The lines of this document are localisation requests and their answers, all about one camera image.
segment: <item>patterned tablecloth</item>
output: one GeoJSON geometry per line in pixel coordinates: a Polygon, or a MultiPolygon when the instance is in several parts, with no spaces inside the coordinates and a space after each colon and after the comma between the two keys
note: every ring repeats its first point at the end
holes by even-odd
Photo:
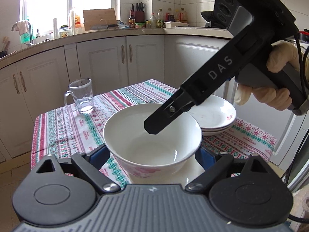
{"type": "MultiPolygon", "coordinates": [[[[61,107],[38,116],[32,141],[31,168],[48,153],[55,154],[57,158],[70,157],[79,152],[88,153],[103,143],[103,127],[113,113],[134,104],[163,103],[175,91],[156,80],[148,80],[95,96],[95,107],[89,114],[72,113],[61,107]]],[[[226,151],[237,158],[258,153],[266,161],[275,143],[272,135],[239,118],[227,131],[203,137],[202,140],[203,146],[216,153],[226,151]]],[[[121,187],[129,182],[112,154],[100,171],[121,187]]]]}

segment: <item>clear glass cup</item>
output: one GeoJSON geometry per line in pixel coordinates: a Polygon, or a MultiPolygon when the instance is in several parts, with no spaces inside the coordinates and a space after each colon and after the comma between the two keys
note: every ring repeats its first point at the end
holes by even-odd
{"type": "Polygon", "coordinates": [[[64,104],[71,111],[78,110],[79,113],[89,113],[94,107],[92,81],[89,78],[80,79],[69,84],[69,89],[64,94],[64,104]],[[72,95],[75,102],[75,108],[72,110],[68,106],[66,98],[72,95]]]}

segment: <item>white glove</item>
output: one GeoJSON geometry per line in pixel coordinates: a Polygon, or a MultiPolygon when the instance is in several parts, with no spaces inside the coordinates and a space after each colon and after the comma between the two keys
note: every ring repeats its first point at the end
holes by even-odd
{"type": "MultiPolygon", "coordinates": [[[[287,62],[289,62],[299,72],[297,48],[292,43],[283,42],[276,45],[276,47],[271,51],[266,66],[269,71],[277,73],[282,70],[287,62]]],[[[305,74],[306,78],[308,78],[308,58],[306,59],[305,64],[305,74]]],[[[234,97],[235,103],[238,105],[245,104],[249,100],[251,93],[253,93],[259,102],[274,107],[279,111],[287,109],[292,103],[292,99],[289,96],[289,90],[286,88],[276,90],[273,88],[261,87],[254,89],[242,84],[238,84],[234,97]]]]}

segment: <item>glass mug handle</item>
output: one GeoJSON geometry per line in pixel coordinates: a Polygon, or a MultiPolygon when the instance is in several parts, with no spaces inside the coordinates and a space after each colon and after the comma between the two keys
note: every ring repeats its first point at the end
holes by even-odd
{"type": "Polygon", "coordinates": [[[64,98],[63,98],[63,101],[64,101],[64,104],[65,106],[71,111],[71,112],[75,112],[77,110],[77,106],[75,105],[75,108],[72,110],[71,107],[68,106],[68,103],[66,101],[66,97],[69,96],[69,95],[72,95],[72,92],[70,92],[69,90],[64,94],[64,98]]]}

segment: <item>glove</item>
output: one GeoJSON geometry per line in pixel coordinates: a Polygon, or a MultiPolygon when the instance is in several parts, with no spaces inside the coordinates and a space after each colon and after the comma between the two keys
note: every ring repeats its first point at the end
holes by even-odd
{"type": "MultiPolygon", "coordinates": [[[[279,72],[289,62],[298,72],[299,72],[299,58],[297,48],[289,42],[282,42],[271,51],[269,58],[267,60],[267,69],[271,72],[279,72]]],[[[305,63],[305,74],[306,78],[309,78],[309,61],[306,59],[305,63]]],[[[274,88],[251,88],[242,84],[238,84],[234,101],[238,105],[245,104],[251,93],[255,98],[261,102],[265,103],[279,111],[287,109],[291,103],[292,99],[289,96],[289,90],[286,88],[274,89],[274,88]]]]}

